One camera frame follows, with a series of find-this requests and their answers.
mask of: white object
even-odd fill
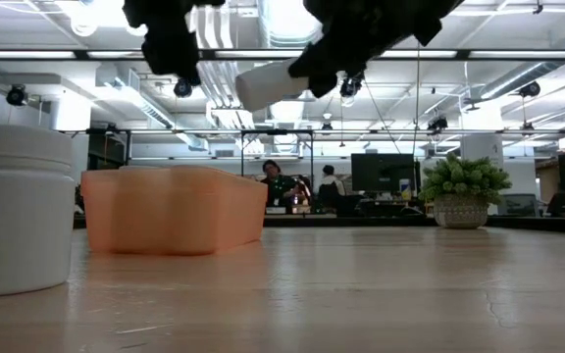
[[[72,148],[71,138],[56,131],[0,126],[0,295],[69,277]]]
[[[265,209],[267,215],[284,215],[286,214],[285,207],[268,207]]]
[[[309,78],[292,78],[288,69],[295,58],[254,68],[236,77],[234,85],[243,108],[250,113],[264,109],[309,87]]]
[[[337,187],[337,192],[339,193],[339,195],[345,196],[345,187],[343,186],[343,182],[341,182],[341,180],[339,180],[336,176],[324,176],[322,178],[321,185],[330,185],[332,183],[334,183],[334,185]]]

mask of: desk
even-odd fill
[[[333,215],[333,214],[265,215],[266,220],[324,220],[324,219],[331,220],[335,218],[337,218],[337,215]]]
[[[402,209],[414,203],[405,200],[361,200],[357,210],[363,217],[400,217]]]
[[[146,257],[89,253],[79,231],[73,248],[68,284],[0,297],[0,352],[565,352],[565,234],[265,229]]]

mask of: light fixture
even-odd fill
[[[122,11],[124,2],[114,0],[55,1],[62,12],[71,19],[71,29],[79,36],[90,36],[99,27],[123,28],[129,34],[143,36],[147,28],[131,28]]]
[[[215,56],[220,59],[240,59],[240,58],[277,58],[289,59],[297,58],[302,54],[301,50],[218,50]]]
[[[416,59],[418,58],[434,58],[445,59],[454,58],[457,55],[456,50],[387,50],[381,54],[381,58],[398,58],[398,59]]]
[[[89,51],[88,57],[91,59],[143,59],[140,51]]]
[[[131,131],[132,134],[170,134],[172,133],[171,130],[156,130],[156,129],[144,129],[144,130],[132,130]]]
[[[346,74],[341,84],[341,89],[339,94],[341,95],[341,106],[351,107],[354,104],[354,96],[357,95],[363,84],[361,83],[365,79],[363,72],[358,73],[354,76]]]
[[[473,59],[515,59],[515,58],[537,58],[537,59],[565,59],[565,50],[474,50],[470,53]]]
[[[322,27],[302,0],[260,1],[259,12],[268,37],[281,44],[306,43]]]
[[[0,51],[0,59],[75,59],[76,54],[73,51],[25,51],[25,50],[9,50]]]

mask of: security camera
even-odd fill
[[[13,107],[27,105],[26,87],[22,84],[14,84],[6,95],[6,102]]]
[[[429,135],[435,135],[448,128],[448,120],[445,116],[439,116],[437,119],[429,122],[427,130],[430,131]]]
[[[187,98],[193,93],[193,87],[191,87],[188,80],[179,78],[178,83],[176,83],[176,86],[174,87],[174,93],[177,97]]]
[[[518,90],[518,95],[525,98],[525,97],[537,97],[541,92],[541,88],[539,84],[535,81],[527,84],[526,86],[520,88]]]

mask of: hanging cable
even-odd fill
[[[341,115],[341,144],[339,147],[345,147],[343,143],[343,97],[339,98],[339,114]]]
[[[365,81],[365,86],[368,87],[368,93],[370,94],[370,98],[372,99],[372,103],[374,104],[374,108],[377,110],[377,114],[379,115],[379,119],[381,120],[381,122],[383,122],[383,126],[385,127],[385,130],[387,131],[387,134],[389,135],[389,139],[391,139],[391,143],[393,143],[393,145],[396,147],[396,151],[398,151],[398,154],[401,154],[400,149],[398,148],[398,144],[396,143],[396,140],[393,138],[393,135],[389,131],[389,126],[387,126],[385,119],[383,119],[383,115],[381,114],[381,110],[379,109],[379,105],[377,104],[377,101],[374,99],[374,94],[372,94],[372,90],[370,89],[370,85],[368,84],[368,81],[366,79],[364,79],[364,81]]]
[[[418,122],[420,119],[420,42],[418,42],[418,72],[416,73],[416,115],[413,118],[413,155],[416,155],[416,138],[418,137]]]
[[[525,107],[525,97],[522,97],[522,122],[523,126],[527,124],[527,107]]]
[[[329,99],[329,104],[326,105],[326,108],[324,109],[324,112],[322,112],[322,115],[326,114],[329,111],[329,108],[331,107],[331,103],[333,103],[333,98],[334,98],[334,94],[331,95],[331,99]]]

